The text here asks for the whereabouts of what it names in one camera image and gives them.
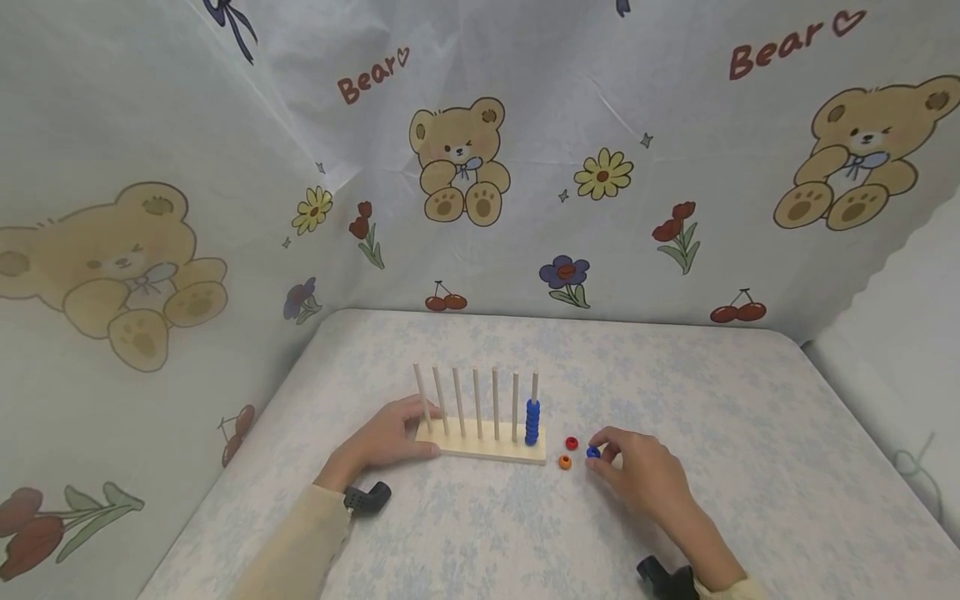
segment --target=bear face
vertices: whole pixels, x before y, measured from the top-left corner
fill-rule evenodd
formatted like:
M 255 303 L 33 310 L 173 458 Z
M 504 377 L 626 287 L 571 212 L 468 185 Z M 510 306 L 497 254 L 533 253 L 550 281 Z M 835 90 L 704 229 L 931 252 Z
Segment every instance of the bear face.
M 920 85 L 848 89 L 831 98 L 813 120 L 814 153 L 842 146 L 852 155 L 884 153 L 896 160 L 920 148 L 937 121 L 960 103 L 960 78 L 946 75 Z
M 39 228 L 0 228 L 0 298 L 63 299 L 95 279 L 134 281 L 157 265 L 181 267 L 196 236 L 183 221 L 187 200 L 172 185 L 131 185 L 111 204 L 71 213 Z M 167 275 L 175 271 L 165 267 Z
M 434 114 L 419 110 L 410 123 L 410 146 L 420 166 L 437 160 L 466 165 L 479 157 L 493 160 L 500 150 L 503 105 L 495 98 L 481 98 L 470 108 L 448 108 Z

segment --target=bear paw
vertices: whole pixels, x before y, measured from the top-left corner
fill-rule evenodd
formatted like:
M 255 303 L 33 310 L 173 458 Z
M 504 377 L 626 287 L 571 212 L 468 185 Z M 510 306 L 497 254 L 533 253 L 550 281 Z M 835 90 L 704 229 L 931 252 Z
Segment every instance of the bear paw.
M 833 190 L 826 183 L 801 183 L 780 199 L 774 221 L 784 229 L 805 227 L 827 214 L 831 202 Z
M 467 216 L 477 226 L 489 227 L 500 218 L 503 197 L 489 181 L 475 183 L 467 190 Z
M 464 195 L 455 187 L 445 187 L 430 194 L 423 204 L 423 212 L 431 221 L 456 221 L 464 214 Z
M 155 310 L 126 312 L 107 325 L 110 346 L 120 360 L 143 372 L 167 362 L 167 323 Z
M 861 185 L 840 197 L 830 209 L 827 227 L 843 231 L 859 227 L 880 214 L 890 193 L 882 185 Z
M 177 327 L 206 323 L 227 306 L 227 289 L 218 281 L 188 285 L 163 305 L 163 314 Z

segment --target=fabric wall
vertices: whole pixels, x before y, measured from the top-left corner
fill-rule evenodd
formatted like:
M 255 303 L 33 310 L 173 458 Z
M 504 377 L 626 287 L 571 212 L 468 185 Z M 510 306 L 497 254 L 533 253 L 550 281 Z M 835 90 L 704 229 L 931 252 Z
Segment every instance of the fabric wall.
M 957 226 L 960 195 L 937 208 L 804 350 L 960 544 Z
M 133 597 L 336 308 L 803 342 L 960 180 L 949 0 L 0 13 L 5 598 Z

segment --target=bead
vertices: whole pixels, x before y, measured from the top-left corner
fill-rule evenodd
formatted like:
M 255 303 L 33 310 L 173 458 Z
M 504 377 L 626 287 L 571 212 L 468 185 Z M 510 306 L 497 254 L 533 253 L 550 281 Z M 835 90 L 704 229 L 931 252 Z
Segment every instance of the bead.
M 534 404 L 534 401 L 527 400 L 527 435 L 523 441 L 527 445 L 537 445 L 537 438 L 540 436 L 540 403 Z

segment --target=bow tie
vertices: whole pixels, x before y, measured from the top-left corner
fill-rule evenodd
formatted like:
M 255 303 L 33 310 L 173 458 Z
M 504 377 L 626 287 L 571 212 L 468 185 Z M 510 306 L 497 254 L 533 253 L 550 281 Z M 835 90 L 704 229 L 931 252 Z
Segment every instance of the bow tie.
M 156 283 L 166 281 L 176 274 L 177 265 L 172 262 L 161 262 L 147 269 L 147 272 L 139 277 L 126 279 L 124 283 L 130 288 L 131 294 L 141 292 L 144 296 L 150 296 L 151 290 L 157 294 L 160 293 L 159 288 L 155 286 Z
M 457 175 L 464 178 L 465 180 L 468 180 L 470 179 L 470 175 L 467 173 L 467 171 L 476 171 L 477 169 L 482 167 L 483 158 L 481 158 L 480 156 L 474 156 L 473 158 L 468 160 L 466 164 L 458 164 L 454 166 L 457 167 Z
M 850 155 L 850 158 L 847 158 L 847 163 L 843 165 L 843 168 L 850 167 L 847 169 L 847 177 L 855 180 L 856 176 L 859 175 L 861 168 L 875 169 L 885 163 L 887 160 L 890 160 L 890 153 L 882 151 L 874 152 L 866 156 Z

